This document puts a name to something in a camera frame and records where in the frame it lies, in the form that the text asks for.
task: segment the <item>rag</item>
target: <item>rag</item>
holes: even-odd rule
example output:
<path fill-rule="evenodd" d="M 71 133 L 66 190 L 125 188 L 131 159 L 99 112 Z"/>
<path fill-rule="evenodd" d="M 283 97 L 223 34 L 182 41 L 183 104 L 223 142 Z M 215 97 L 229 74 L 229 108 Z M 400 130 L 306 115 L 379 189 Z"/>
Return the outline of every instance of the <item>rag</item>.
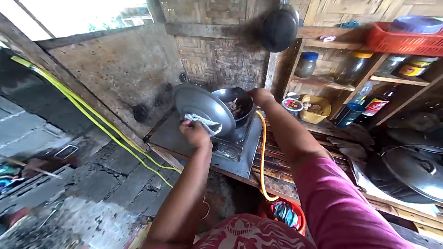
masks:
<path fill-rule="evenodd" d="M 217 133 L 222 131 L 222 125 L 220 123 L 208 120 L 206 118 L 202 118 L 195 113 L 186 113 L 185 119 L 189 119 L 191 121 L 199 121 L 208 132 L 209 136 L 215 136 Z"/>
<path fill-rule="evenodd" d="M 299 217 L 292 210 L 292 206 L 289 203 L 279 200 L 271 205 L 271 209 L 274 211 L 274 218 L 286 223 L 290 227 L 298 229 L 297 221 Z"/>

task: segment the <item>blue cup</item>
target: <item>blue cup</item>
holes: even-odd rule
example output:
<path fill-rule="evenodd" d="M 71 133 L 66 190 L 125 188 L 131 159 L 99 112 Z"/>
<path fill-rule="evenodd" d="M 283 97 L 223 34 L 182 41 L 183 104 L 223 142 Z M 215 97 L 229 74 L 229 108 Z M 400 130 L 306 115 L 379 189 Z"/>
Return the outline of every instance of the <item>blue cup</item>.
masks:
<path fill-rule="evenodd" d="M 357 103 L 347 103 L 340 114 L 335 119 L 337 127 L 345 128 L 352 123 L 362 112 L 366 111 L 366 107 Z"/>

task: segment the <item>stainless steel stove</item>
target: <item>stainless steel stove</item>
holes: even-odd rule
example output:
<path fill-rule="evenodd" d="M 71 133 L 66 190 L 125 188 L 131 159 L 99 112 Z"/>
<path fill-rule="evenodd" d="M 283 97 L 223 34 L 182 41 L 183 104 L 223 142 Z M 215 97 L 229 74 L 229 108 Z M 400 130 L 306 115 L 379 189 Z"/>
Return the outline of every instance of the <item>stainless steel stove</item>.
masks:
<path fill-rule="evenodd" d="M 177 153 L 192 156 L 194 149 L 189 146 L 186 137 L 179 130 L 181 120 L 180 114 L 174 112 L 149 141 Z M 231 134 L 211 137 L 213 143 L 211 165 L 249 178 L 262 127 L 261 119 L 254 109 L 243 122 L 236 124 Z"/>

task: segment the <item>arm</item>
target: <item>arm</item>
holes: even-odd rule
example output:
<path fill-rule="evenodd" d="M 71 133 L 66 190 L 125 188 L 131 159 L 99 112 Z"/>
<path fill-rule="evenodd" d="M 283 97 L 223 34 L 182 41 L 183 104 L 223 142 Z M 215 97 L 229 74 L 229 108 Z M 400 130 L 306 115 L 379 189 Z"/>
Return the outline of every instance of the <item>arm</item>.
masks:
<path fill-rule="evenodd" d="M 329 158 L 309 131 L 277 103 L 270 92 L 264 88 L 256 88 L 251 94 L 254 102 L 266 113 L 276 142 L 291 165 L 295 166 L 309 158 Z M 292 167 L 292 171 L 296 173 L 297 167 Z"/>
<path fill-rule="evenodd" d="M 142 248 L 190 247 L 202 218 L 212 143 L 199 122 L 186 120 L 180 130 L 196 150 L 157 213 Z"/>
<path fill-rule="evenodd" d="M 291 163 L 309 231 L 318 248 L 410 248 L 369 204 L 317 140 L 264 89 L 252 91 Z"/>

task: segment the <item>person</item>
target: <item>person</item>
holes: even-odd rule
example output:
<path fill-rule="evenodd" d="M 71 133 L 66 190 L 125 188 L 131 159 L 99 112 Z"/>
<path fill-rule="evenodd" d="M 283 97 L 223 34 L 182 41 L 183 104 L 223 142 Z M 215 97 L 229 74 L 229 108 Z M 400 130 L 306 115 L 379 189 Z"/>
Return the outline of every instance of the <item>person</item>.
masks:
<path fill-rule="evenodd" d="M 251 95 L 264 110 L 275 140 L 291 164 L 317 248 L 412 248 L 270 92 L 254 89 Z M 186 120 L 180 130 L 195 153 L 161 206 L 142 248 L 315 248 L 285 223 L 252 214 L 226 218 L 193 244 L 197 224 L 205 214 L 202 202 L 212 144 L 198 122 Z"/>

